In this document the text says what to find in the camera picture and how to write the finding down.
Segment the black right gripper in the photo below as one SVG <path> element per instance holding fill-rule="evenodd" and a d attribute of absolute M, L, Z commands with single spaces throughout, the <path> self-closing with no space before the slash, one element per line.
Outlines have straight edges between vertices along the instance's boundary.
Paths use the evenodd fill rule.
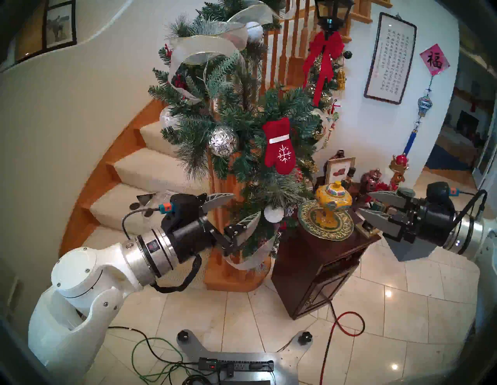
<path fill-rule="evenodd" d="M 388 240 L 425 240 L 436 246 L 443 246 L 456 227 L 457 212 L 448 198 L 408 198 L 399 191 L 368 192 L 368 196 L 384 205 L 395 208 L 394 214 L 372 209 L 357 209 L 363 218 L 357 229 L 367 238 L 384 234 Z"/>

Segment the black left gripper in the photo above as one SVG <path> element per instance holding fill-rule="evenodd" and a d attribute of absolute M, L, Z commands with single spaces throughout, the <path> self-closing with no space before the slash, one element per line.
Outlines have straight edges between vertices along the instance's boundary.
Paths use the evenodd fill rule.
<path fill-rule="evenodd" d="M 206 197 L 202 205 L 205 214 L 223 207 L 235 198 L 234 193 L 214 193 Z M 207 217 L 200 217 L 193 222 L 173 231 L 170 242 L 177 256 L 179 264 L 185 263 L 191 257 L 204 249 L 218 246 L 225 253 L 239 251 L 246 241 L 255 232 L 261 212 L 249 215 L 236 224 L 229 224 L 224 228 L 224 234 L 214 227 Z"/>

